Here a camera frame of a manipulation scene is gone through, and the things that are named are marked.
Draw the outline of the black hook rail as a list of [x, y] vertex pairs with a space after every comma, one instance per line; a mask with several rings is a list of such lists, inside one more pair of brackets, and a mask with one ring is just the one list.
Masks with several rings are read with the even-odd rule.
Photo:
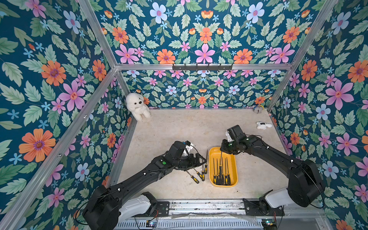
[[230, 71], [233, 65], [223, 64], [181, 64], [172, 65], [173, 71]]

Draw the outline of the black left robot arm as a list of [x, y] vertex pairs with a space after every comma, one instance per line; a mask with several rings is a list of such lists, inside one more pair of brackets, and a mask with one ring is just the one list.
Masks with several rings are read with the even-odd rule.
[[207, 163], [207, 159], [189, 141], [175, 141], [170, 149], [159, 155], [141, 171], [125, 181], [106, 188], [95, 189], [82, 212], [92, 230], [112, 230], [121, 216], [119, 209], [139, 191], [155, 183], [174, 170], [188, 171]]

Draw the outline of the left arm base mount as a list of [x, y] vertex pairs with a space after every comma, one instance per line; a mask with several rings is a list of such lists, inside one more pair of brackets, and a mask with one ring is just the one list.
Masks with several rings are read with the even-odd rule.
[[150, 192], [141, 194], [141, 197], [147, 203], [144, 206], [144, 212], [138, 214], [137, 217], [167, 217], [169, 216], [170, 202], [158, 201]]

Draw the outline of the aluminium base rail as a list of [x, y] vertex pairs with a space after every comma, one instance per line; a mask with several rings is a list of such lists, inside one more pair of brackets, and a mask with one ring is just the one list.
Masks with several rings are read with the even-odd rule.
[[117, 230], [331, 230], [325, 212], [285, 205], [263, 214], [244, 199], [164, 200], [159, 215], [120, 221]]

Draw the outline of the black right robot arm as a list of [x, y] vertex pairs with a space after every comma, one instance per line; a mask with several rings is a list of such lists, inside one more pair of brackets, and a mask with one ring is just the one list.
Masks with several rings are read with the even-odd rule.
[[272, 190], [259, 198], [264, 207], [275, 209], [296, 204], [306, 208], [324, 195], [325, 184], [313, 161], [288, 156], [265, 143], [259, 135], [245, 134], [239, 125], [227, 129], [226, 137], [221, 144], [222, 152], [231, 155], [248, 153], [258, 157], [288, 179], [287, 187]]

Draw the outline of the aluminium frame post left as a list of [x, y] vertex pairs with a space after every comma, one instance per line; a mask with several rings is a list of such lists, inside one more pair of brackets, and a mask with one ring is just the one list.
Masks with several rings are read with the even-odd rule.
[[98, 21], [98, 18], [92, 8], [90, 1], [81, 0], [79, 1], [79, 5], [91, 27], [91, 30], [96, 37], [97, 42], [102, 49], [103, 54], [106, 57], [108, 64], [110, 65], [110, 68], [113, 72], [115, 72], [117, 81], [120, 84], [124, 95], [127, 96], [130, 93], [129, 87], [125, 82], [121, 71], [117, 68], [118, 62], [113, 54], [110, 45], [107, 42], [106, 36], [103, 33], [102, 27]]

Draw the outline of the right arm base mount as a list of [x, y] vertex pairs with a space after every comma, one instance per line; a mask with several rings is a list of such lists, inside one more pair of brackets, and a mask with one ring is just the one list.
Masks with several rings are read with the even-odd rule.
[[283, 217], [285, 215], [284, 208], [279, 206], [277, 208], [272, 208], [266, 201], [265, 196], [271, 193], [270, 190], [263, 194], [258, 200], [249, 200], [243, 198], [243, 204], [245, 208], [245, 213], [247, 216], [274, 216]]

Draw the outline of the aluminium frame post right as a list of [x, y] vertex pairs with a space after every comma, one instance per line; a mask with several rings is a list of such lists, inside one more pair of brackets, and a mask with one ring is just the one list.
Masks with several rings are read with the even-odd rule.
[[279, 100], [281, 94], [285, 90], [286, 86], [288, 85], [288, 82], [290, 81], [291, 77], [295, 73], [297, 67], [301, 63], [302, 59], [306, 55], [309, 47], [315, 40], [317, 34], [321, 30], [322, 26], [326, 22], [328, 16], [330, 13], [332, 13], [334, 6], [338, 3], [338, 0], [326, 0], [322, 6], [322, 9], [318, 13], [315, 21], [311, 25], [310, 32], [306, 35], [306, 38], [302, 42], [301, 47], [297, 51], [292, 63], [291, 63], [291, 69], [288, 70], [283, 78], [283, 80], [280, 82], [276, 92], [273, 94], [273, 98], [267, 107], [267, 111], [269, 114], [272, 113], [272, 109], [276, 105], [277, 101]]

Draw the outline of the aluminium frame top bar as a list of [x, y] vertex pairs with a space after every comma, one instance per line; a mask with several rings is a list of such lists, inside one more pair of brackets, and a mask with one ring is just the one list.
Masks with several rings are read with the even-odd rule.
[[290, 70], [291, 64], [117, 64], [118, 71], [230, 71], [230, 70]]

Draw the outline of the aluminium frame post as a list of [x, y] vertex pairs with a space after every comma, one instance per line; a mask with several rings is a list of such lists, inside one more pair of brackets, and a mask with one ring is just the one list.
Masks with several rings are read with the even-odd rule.
[[295, 73], [297, 67], [301, 63], [302, 59], [306, 55], [309, 47], [315, 40], [317, 34], [321, 30], [322, 26], [326, 22], [328, 16], [330, 13], [332, 13], [334, 6], [338, 3], [338, 0], [326, 0], [322, 6], [322, 9], [318, 13], [315, 21], [311, 25], [310, 32], [306, 35], [306, 38], [302, 42], [301, 47], [297, 51], [292, 63], [291, 63], [291, 69], [288, 70], [283, 78], [283, 80], [280, 82], [276, 92], [273, 94], [273, 98], [267, 107], [267, 111], [269, 114], [272, 113], [272, 109], [276, 105], [277, 101], [279, 100], [281, 94], [285, 90], [286, 86], [288, 85], [288, 82], [290, 81], [291, 77]]
[[91, 27], [91, 30], [96, 37], [97, 42], [102, 49], [103, 54], [106, 57], [108, 64], [110, 65], [110, 68], [113, 72], [115, 72], [117, 81], [120, 84], [124, 95], [127, 96], [130, 93], [129, 87], [125, 82], [121, 71], [117, 68], [118, 62], [113, 54], [110, 45], [107, 42], [106, 36], [103, 33], [102, 27], [98, 21], [98, 18], [92, 8], [90, 1], [81, 0], [79, 1], [79, 5]]

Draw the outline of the white plush bear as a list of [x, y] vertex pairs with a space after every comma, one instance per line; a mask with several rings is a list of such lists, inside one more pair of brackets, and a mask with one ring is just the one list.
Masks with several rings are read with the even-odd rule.
[[144, 97], [138, 93], [130, 93], [126, 96], [126, 106], [137, 121], [142, 121], [143, 117], [151, 117], [150, 109], [144, 103]]

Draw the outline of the yellow storage tray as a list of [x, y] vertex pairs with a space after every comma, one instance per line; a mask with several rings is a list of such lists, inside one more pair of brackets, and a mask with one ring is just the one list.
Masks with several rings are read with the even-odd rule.
[[[209, 174], [209, 179], [210, 182], [213, 184], [213, 158], [215, 159], [215, 164], [216, 164], [216, 159], [218, 159], [219, 162], [219, 158], [220, 158], [220, 147], [212, 147], [209, 149], [209, 155], [208, 155], [208, 174]], [[231, 185], [227, 186], [227, 185], [215, 185], [216, 187], [234, 187], [237, 185], [239, 178], [238, 178], [238, 171], [237, 171], [237, 165], [236, 165], [236, 158], [234, 155], [230, 155], [230, 154], [226, 154], [226, 153], [222, 153], [222, 169], [223, 169], [223, 174], [225, 175], [225, 159], [228, 159], [229, 161], [229, 168], [230, 168], [230, 178], [231, 178]]]

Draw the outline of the small white plush toy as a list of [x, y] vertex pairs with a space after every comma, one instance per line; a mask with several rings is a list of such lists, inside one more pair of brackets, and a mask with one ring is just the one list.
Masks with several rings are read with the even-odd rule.
[[270, 124], [270, 123], [266, 123], [266, 122], [263, 122], [263, 121], [258, 121], [257, 123], [256, 123], [256, 125], [257, 125], [257, 129], [260, 129], [260, 130], [266, 130], [266, 129], [268, 129], [268, 128], [271, 128], [271, 127], [273, 127], [273, 125], [272, 124]]

